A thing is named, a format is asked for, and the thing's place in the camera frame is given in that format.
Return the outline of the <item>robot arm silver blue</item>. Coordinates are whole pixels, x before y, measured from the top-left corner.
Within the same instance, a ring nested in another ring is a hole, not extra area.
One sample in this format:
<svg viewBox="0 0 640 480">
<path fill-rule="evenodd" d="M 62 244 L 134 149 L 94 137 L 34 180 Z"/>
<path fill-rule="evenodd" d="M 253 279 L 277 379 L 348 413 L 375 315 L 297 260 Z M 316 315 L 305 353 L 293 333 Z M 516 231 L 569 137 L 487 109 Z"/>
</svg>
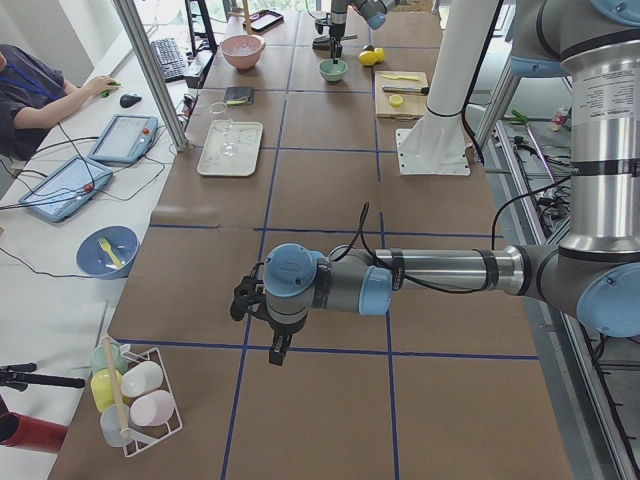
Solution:
<svg viewBox="0 0 640 480">
<path fill-rule="evenodd" d="M 387 14 L 400 4 L 399 0 L 333 0 L 328 16 L 329 51 L 334 63 L 342 55 L 342 39 L 345 36 L 347 11 L 352 7 L 370 29 L 380 28 Z"/>
<path fill-rule="evenodd" d="M 557 245 L 489 250 L 273 249 L 261 313 L 283 363 L 310 309 L 381 315 L 406 284 L 502 290 L 545 302 L 609 337 L 639 332 L 639 5 L 524 1 L 515 57 L 557 61 L 572 79 L 570 229 Z"/>
</svg>

